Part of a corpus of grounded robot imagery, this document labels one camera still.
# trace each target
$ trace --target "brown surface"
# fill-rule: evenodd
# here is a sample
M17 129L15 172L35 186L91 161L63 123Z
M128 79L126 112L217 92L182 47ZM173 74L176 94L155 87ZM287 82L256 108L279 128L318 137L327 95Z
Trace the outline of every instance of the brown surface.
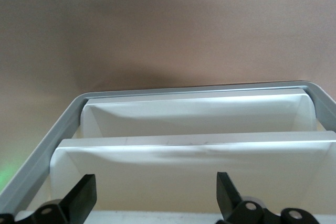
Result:
M336 98L336 0L0 0L0 169L88 91L308 80Z

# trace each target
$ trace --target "screw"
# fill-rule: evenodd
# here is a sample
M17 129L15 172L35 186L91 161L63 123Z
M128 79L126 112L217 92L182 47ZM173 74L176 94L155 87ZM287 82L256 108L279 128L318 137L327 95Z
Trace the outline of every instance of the screw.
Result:
M297 220L302 219L302 215L295 210L289 211L289 215L291 215L292 218L297 219Z
M41 214L42 215L46 215L46 214L50 213L51 211L52 211L52 209L50 207L48 207L48 208L43 209L41 211Z
M245 204L245 207L246 207L248 210L251 210L251 211L254 211L254 210L257 209L257 206L254 205L252 202L246 203L246 204Z

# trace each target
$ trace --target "gray plastic rim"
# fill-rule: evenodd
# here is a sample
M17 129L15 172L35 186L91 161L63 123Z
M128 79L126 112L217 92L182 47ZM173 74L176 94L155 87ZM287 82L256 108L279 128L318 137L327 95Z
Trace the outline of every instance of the gray plastic rim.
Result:
M0 194L0 213L16 215L25 210L49 174L51 156L65 138L71 138L80 124L81 111L89 99L139 95L199 93L235 90L302 88L313 100L316 116L324 128L336 132L336 103L319 86L308 81L230 84L188 88L108 91L85 93L76 97L38 144Z

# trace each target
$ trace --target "gray frame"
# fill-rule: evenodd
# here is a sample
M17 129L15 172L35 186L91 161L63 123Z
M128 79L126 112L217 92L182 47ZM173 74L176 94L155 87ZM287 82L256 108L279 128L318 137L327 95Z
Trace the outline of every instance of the gray frame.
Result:
M311 97L316 116L326 130L336 132L336 103L319 86L306 81L269 82L204 86L190 88L168 88L131 91L94 92L78 96L65 110L50 131L35 148L13 179L0 194L0 213L17 214L29 203L49 174L51 156L65 138L71 138L80 124L80 115L88 99L107 97L128 97L137 95L178 94L233 90L302 88Z

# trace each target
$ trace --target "beige wall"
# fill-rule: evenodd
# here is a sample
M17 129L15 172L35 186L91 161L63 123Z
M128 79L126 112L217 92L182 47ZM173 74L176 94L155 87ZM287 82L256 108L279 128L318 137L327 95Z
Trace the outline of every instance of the beige wall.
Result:
M336 0L0 0L0 189L88 91L309 80L336 98Z

